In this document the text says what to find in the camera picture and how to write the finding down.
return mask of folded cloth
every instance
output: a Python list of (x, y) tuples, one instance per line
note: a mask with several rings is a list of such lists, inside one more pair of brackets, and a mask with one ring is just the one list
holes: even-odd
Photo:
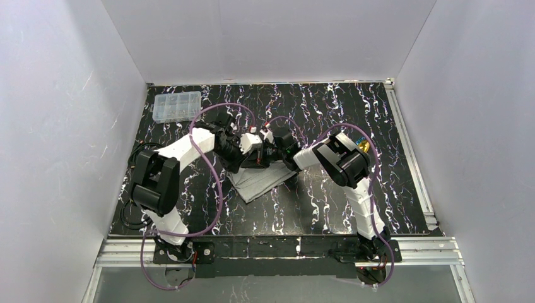
[(277, 161), (266, 169), (240, 168), (236, 174), (229, 173), (228, 178), (242, 199), (249, 203), (295, 174), (282, 161)]

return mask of gray wall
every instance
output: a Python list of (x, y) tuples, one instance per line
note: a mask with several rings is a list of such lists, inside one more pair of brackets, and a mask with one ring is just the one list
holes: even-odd
[(80, 302), (144, 81), (99, 0), (2, 2), (0, 302)]
[(535, 2), (437, 1), (396, 92), (478, 302), (535, 291)]
[(435, 0), (103, 0), (147, 82), (383, 80)]

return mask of marble surface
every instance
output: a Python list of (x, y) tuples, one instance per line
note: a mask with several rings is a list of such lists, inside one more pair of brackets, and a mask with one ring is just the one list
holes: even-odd
[[(151, 108), (155, 95), (200, 91), (203, 107), (222, 102), (238, 102), (256, 115), (257, 125), (271, 117), (290, 115), (303, 129), (307, 140), (314, 140), (337, 122), (355, 124), (366, 131), (379, 150), (379, 182), (373, 190), (381, 218), (393, 234), (426, 234), (423, 212), (403, 151), (401, 140), (382, 83), (311, 83), (273, 85), (203, 85), (154, 86), (148, 89), (147, 101), (139, 123), (136, 144), (158, 142), (169, 145), (187, 133), (189, 122), (156, 124)], [(241, 130), (251, 120), (244, 110), (222, 107), (232, 113)], [(287, 123), (279, 120), (279, 126)], [(294, 136), (296, 129), (289, 125)], [(360, 135), (352, 129), (345, 133), (355, 141)], [(274, 188), (255, 201), (245, 204), (232, 188), (225, 171), (210, 153), (225, 194), (223, 213), (211, 233), (214, 235), (274, 234), (355, 234), (356, 223), (341, 188), (320, 167), (299, 173), (297, 178)], [(128, 230), (119, 221), (119, 210), (128, 201), (128, 168), (110, 227), (111, 235), (141, 235)], [(184, 169), (180, 199), (177, 202), (190, 232), (208, 226), (216, 213), (215, 180), (202, 160)], [(139, 221), (141, 212), (125, 209), (126, 218)]]

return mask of clear plastic container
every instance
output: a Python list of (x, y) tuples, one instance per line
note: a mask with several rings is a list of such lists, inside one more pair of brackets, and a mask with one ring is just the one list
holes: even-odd
[(191, 121), (201, 110), (201, 92), (156, 95), (152, 119), (156, 123)]

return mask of purple cable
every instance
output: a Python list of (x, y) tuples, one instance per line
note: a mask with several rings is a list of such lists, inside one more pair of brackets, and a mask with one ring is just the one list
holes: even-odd
[(297, 123), (296, 123), (294, 120), (292, 120), (291, 118), (289, 118), (289, 117), (285, 117), (285, 116), (278, 116), (278, 117), (275, 117), (275, 118), (269, 120), (269, 122), (267, 122), (267, 123), (271, 124), (273, 121), (275, 121), (275, 120), (277, 120), (277, 119), (286, 119), (286, 120), (292, 122), (293, 125), (295, 125), (295, 128), (297, 128), (297, 130), (299, 131), (299, 134), (301, 135), (301, 139), (303, 139), (303, 144), (304, 144), (305, 146), (307, 145), (307, 138), (306, 138), (305, 135), (303, 134), (303, 130), (302, 130), (302, 129), (299, 127), (299, 125), (297, 125)]
[[(197, 236), (203, 235), (206, 232), (208, 232), (209, 230), (211, 230), (216, 225), (216, 223), (219, 220), (219, 218), (221, 217), (221, 211), (223, 210), (223, 190), (221, 188), (221, 181), (219, 180), (219, 175), (217, 174), (216, 169), (213, 167), (213, 165), (210, 162), (210, 160), (208, 159), (208, 157), (206, 155), (204, 155), (204, 153), (201, 150), (201, 148), (199, 147), (199, 145), (197, 145), (195, 143), (195, 141), (193, 140), (192, 133), (193, 133), (193, 126), (195, 125), (195, 121), (197, 121), (197, 119), (201, 116), (201, 114), (203, 114), (203, 113), (205, 113), (205, 112), (207, 112), (207, 111), (209, 111), (211, 109), (214, 109), (216, 107), (229, 106), (229, 105), (244, 108), (247, 112), (249, 112), (251, 114), (252, 125), (256, 124), (256, 119), (254, 117), (253, 112), (249, 108), (247, 108), (246, 106), (244, 106), (242, 104), (238, 104), (238, 103), (221, 103), (221, 104), (215, 104), (215, 105), (209, 106), (209, 107), (201, 110), (193, 118), (193, 120), (189, 124), (189, 134), (188, 135), (189, 135), (189, 140), (191, 142), (191, 145), (197, 150), (197, 152), (199, 153), (201, 158), (206, 162), (206, 164), (208, 164), (208, 168), (210, 169), (210, 172), (212, 173), (212, 175), (216, 179), (216, 186), (218, 188), (219, 199), (218, 199), (218, 211), (217, 211), (217, 214), (216, 214), (213, 222), (210, 225), (208, 225), (208, 227), (206, 227), (204, 230), (202, 230), (200, 232), (193, 233), (193, 234), (175, 234), (174, 232), (166, 232), (166, 231), (163, 231), (163, 230), (159, 230), (158, 232), (161, 233), (162, 235), (171, 235), (171, 236), (174, 236), (174, 237), (197, 237)], [(147, 232), (143, 233), (143, 240), (141, 241), (141, 253), (139, 254), (139, 259), (141, 261), (141, 270), (143, 271), (143, 274), (145, 275), (145, 278), (147, 279), (147, 281), (149, 281), (149, 283), (151, 283), (152, 286), (154, 286), (156, 288), (159, 288), (161, 290), (175, 290), (175, 289), (182, 288), (182, 287), (188, 285), (189, 282), (187, 282), (185, 284), (182, 284), (182, 285), (180, 285), (178, 287), (165, 287), (165, 286), (161, 286), (161, 285), (157, 284), (156, 282), (154, 282), (151, 279), (151, 277), (147, 273), (147, 271), (145, 269), (145, 266), (143, 264), (143, 247), (145, 245), (145, 238), (146, 238), (146, 234), (148, 232), (154, 232), (154, 231), (150, 230), (150, 231), (147, 231)]]
[[(329, 129), (327, 129), (324, 133), (322, 133), (321, 136), (319, 136), (319, 138), (318, 138), (318, 140), (316, 142), (320, 142), (321, 140), (323, 140), (323, 138), (325, 138), (327, 136), (328, 132), (330, 132), (332, 129), (338, 128), (340, 126), (346, 126), (348, 128), (355, 129), (366, 140), (368, 140), (368, 142), (370, 143), (370, 149), (373, 151), (373, 156), (375, 157), (375, 172), (373, 173), (373, 176), (370, 178), (370, 185), (368, 186), (368, 193), (370, 194), (370, 213), (373, 214), (373, 208), (375, 206), (375, 201), (373, 200), (373, 182), (376, 180), (377, 175), (379, 174), (379, 154), (377, 153), (377, 150), (375, 149), (375, 145), (373, 145), (373, 142), (370, 139), (370, 137), (368, 137), (368, 135), (362, 129), (360, 129), (358, 126), (355, 126), (355, 125), (352, 125), (352, 124), (349, 124), (349, 123), (337, 123), (337, 124), (329, 127)], [(381, 233), (377, 230), (377, 226), (375, 226), (375, 216), (373, 216), (373, 215), (372, 215), (372, 227), (373, 227), (373, 231), (375, 232), (377, 237), (388, 248), (388, 250), (390, 252), (390, 257), (391, 257), (390, 258), (390, 260), (391, 260), (390, 272), (388, 273), (387, 277), (385, 278), (385, 280), (383, 282), (377, 284), (377, 286), (382, 286), (386, 282), (388, 282), (388, 280), (390, 280), (390, 277), (394, 273), (394, 251), (392, 251), (392, 247), (390, 246), (390, 244), (388, 244), (388, 242), (381, 236)]]

